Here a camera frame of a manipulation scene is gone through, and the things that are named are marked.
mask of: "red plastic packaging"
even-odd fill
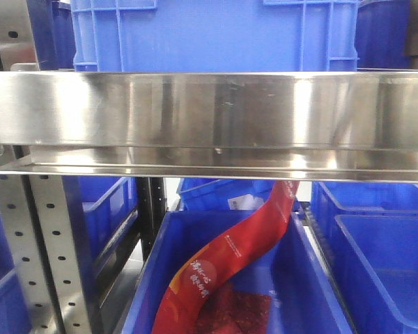
[[[221,233],[181,267],[167,287],[152,334],[193,333],[208,297],[283,237],[298,185],[299,182],[277,181],[270,199],[260,209]]]

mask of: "blue plastic bin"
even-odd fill
[[[190,211],[237,209],[242,199],[248,196],[256,204],[265,202],[271,194],[273,180],[218,180],[218,179],[181,179],[178,195],[184,208]]]
[[[96,258],[113,233],[137,205],[133,177],[79,178],[91,255]]]
[[[123,333],[150,333],[162,296],[177,270],[211,239],[250,214],[168,213],[146,263]],[[295,215],[281,242],[235,275],[231,282],[234,289],[272,297],[268,334],[352,333]]]
[[[357,14],[359,67],[410,68],[405,56],[410,0],[363,0]]]
[[[0,220],[0,334],[27,334],[28,311]]]
[[[355,70],[359,0],[72,0],[79,71]]]
[[[322,237],[332,245],[337,214],[418,216],[415,184],[313,182],[311,212]]]
[[[75,33],[72,28],[71,5],[60,1],[48,0],[52,11],[54,45],[56,47],[59,68],[73,68],[76,53]]]
[[[337,216],[332,268],[359,333],[418,334],[418,217]]]

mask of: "shelf rack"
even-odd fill
[[[164,216],[151,177],[418,182],[418,72],[64,72],[47,25],[40,1],[0,0],[0,70],[55,70],[0,72],[0,212],[34,333],[111,333],[102,292],[121,303],[93,277],[73,175],[140,177],[124,260]]]

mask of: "red snack bag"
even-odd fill
[[[298,185],[277,181],[270,199],[260,209],[221,233],[181,267],[167,287],[152,334],[193,333],[208,297],[283,237]]]
[[[223,284],[206,301],[195,324],[194,334],[266,334],[271,297],[249,294]]]

